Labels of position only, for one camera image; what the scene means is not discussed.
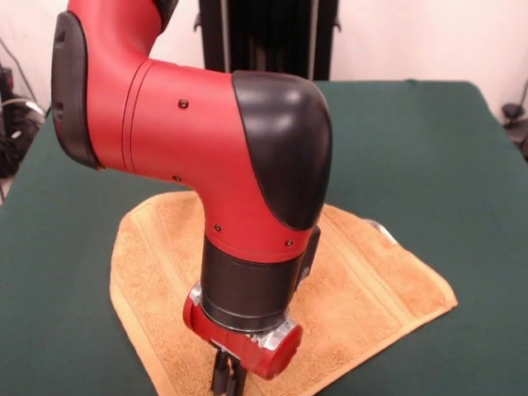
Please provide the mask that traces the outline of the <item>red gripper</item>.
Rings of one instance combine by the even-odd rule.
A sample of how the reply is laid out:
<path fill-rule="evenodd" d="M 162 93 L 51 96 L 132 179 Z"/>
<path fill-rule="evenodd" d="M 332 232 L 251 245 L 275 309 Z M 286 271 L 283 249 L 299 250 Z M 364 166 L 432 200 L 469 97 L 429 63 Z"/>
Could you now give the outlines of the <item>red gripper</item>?
<path fill-rule="evenodd" d="M 303 336 L 303 328 L 290 318 L 266 332 L 237 332 L 220 326 L 201 306 L 199 283 L 191 288 L 183 308 L 183 321 L 199 338 L 216 349 L 210 390 L 228 396 L 243 396 L 247 373 L 264 380 L 278 376 L 292 361 Z"/>

